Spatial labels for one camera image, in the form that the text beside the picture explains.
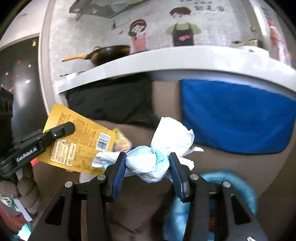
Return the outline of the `white tissue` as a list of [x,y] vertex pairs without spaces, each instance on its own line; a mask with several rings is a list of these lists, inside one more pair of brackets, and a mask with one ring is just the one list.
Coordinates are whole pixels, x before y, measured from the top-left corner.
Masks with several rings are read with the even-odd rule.
[[193,147],[193,130],[188,130],[181,122],[171,117],[162,117],[152,137],[151,145],[138,146],[126,153],[125,177],[138,176],[147,183],[156,183],[163,178],[171,180],[169,174],[169,154],[175,153],[180,163],[193,170],[195,164],[186,156],[193,152],[203,152],[201,147]]

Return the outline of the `yellow snack packet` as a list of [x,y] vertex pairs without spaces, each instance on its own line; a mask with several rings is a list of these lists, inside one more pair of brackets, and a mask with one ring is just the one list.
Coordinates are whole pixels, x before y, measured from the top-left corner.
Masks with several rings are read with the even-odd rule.
[[58,138],[49,145],[38,157],[39,161],[79,173],[103,173],[102,168],[92,166],[92,161],[99,152],[112,151],[115,132],[58,103],[52,108],[44,130],[67,122],[74,124],[74,133]]

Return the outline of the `blue hanging towel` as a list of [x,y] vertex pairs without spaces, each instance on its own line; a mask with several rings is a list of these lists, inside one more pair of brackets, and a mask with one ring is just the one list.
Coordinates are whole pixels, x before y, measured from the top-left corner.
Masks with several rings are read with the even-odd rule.
[[295,123],[295,100],[247,85],[180,81],[182,122],[197,144],[246,155],[282,152]]

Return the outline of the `red white bottle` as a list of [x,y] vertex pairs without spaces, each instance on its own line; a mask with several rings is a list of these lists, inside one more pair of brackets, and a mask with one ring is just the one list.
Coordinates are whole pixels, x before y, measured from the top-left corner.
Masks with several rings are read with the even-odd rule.
[[271,49],[270,49],[271,58],[289,65],[290,56],[288,54],[285,40],[283,39],[282,35],[276,28],[273,21],[269,21],[268,25],[269,25],[270,41],[271,41]]

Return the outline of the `white kitchen counter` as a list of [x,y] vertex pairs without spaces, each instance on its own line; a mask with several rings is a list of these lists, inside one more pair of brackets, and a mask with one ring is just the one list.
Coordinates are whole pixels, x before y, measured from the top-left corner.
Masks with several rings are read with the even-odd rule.
[[256,48],[236,49],[222,46],[183,46],[133,54],[92,68],[71,80],[56,82],[58,93],[84,84],[141,72],[213,71],[248,76],[295,92],[295,69]]

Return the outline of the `gold snack wrapper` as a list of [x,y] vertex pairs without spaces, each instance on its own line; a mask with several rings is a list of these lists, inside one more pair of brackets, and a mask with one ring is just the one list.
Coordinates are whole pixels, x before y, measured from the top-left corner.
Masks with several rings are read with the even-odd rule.
[[123,134],[119,128],[114,128],[115,140],[113,145],[114,152],[128,152],[132,149],[132,142]]

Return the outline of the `black hanging bag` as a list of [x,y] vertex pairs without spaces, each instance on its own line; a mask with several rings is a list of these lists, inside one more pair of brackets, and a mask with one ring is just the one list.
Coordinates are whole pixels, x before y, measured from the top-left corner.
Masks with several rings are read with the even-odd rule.
[[145,75],[86,84],[65,93],[69,109],[84,117],[112,123],[156,128],[152,82]]

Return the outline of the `black refrigerator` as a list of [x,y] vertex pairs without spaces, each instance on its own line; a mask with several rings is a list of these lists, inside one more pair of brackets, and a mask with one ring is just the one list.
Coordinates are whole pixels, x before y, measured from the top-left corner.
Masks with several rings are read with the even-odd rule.
[[1,50],[1,87],[13,94],[12,131],[15,140],[43,129],[47,120],[38,68],[39,38]]

